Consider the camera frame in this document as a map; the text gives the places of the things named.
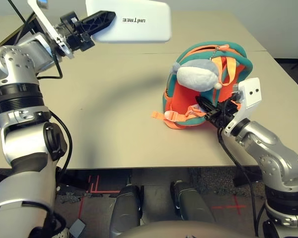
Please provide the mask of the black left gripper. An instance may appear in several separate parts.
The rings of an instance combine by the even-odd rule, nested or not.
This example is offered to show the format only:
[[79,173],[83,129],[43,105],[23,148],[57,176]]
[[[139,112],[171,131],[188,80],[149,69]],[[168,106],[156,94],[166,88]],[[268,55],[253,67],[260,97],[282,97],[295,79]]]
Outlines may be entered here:
[[107,28],[115,17],[115,12],[102,10],[79,20],[72,11],[60,17],[59,32],[73,52],[83,52],[94,46],[91,36]]

